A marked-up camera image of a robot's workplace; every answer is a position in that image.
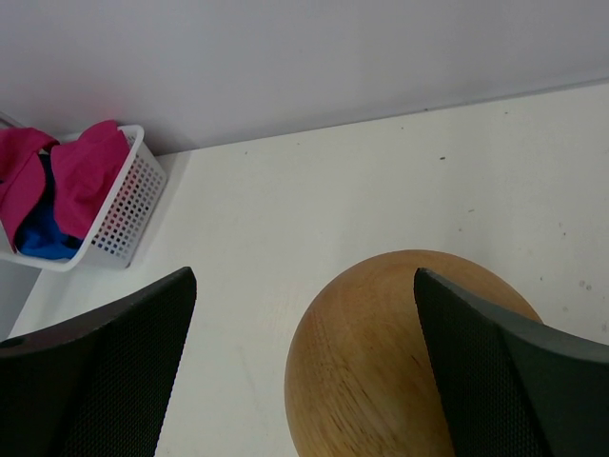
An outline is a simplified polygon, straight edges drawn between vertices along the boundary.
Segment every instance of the blue fabric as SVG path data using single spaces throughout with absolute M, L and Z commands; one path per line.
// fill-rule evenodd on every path
M 53 216 L 55 180 L 50 168 L 50 156 L 39 155 L 45 169 L 47 185 L 45 192 L 28 217 L 19 226 L 15 245 L 19 252 L 42 259 L 71 259 L 83 241 L 59 230 Z

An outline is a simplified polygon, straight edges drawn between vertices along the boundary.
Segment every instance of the white desk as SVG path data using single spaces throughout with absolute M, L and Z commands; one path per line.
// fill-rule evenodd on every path
M 295 456 L 283 399 L 292 333 L 330 279 L 385 251 L 472 259 L 549 325 L 609 344 L 609 86 L 162 163 L 168 187 L 133 265 L 43 272 L 12 332 L 192 266 L 199 299 L 158 456 Z

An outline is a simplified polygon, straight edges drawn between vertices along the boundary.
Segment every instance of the pink cloth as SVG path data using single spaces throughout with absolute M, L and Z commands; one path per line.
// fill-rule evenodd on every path
M 17 229 L 45 190 L 38 153 L 56 143 L 37 129 L 0 129 L 0 221 L 13 249 Z
M 55 221 L 68 235 L 84 239 L 129 154 L 114 121 L 85 130 L 80 138 L 52 149 Z

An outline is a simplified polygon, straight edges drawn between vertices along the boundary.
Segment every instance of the wood grain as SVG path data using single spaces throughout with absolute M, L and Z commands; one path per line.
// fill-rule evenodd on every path
M 502 279 L 450 254 L 404 250 L 348 269 L 310 305 L 287 358 L 301 457 L 454 457 L 414 302 L 421 267 L 540 321 Z

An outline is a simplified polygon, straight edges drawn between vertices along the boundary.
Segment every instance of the mesh basket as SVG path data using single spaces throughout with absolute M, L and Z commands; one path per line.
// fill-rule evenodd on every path
M 6 236 L 0 236 L 0 259 L 30 267 L 68 271 L 82 262 L 103 268 L 128 267 L 146 224 L 167 182 L 163 171 L 144 144 L 140 126 L 120 127 L 130 151 L 83 245 L 69 260 L 46 260 L 13 252 Z M 62 142 L 79 134 L 59 138 Z

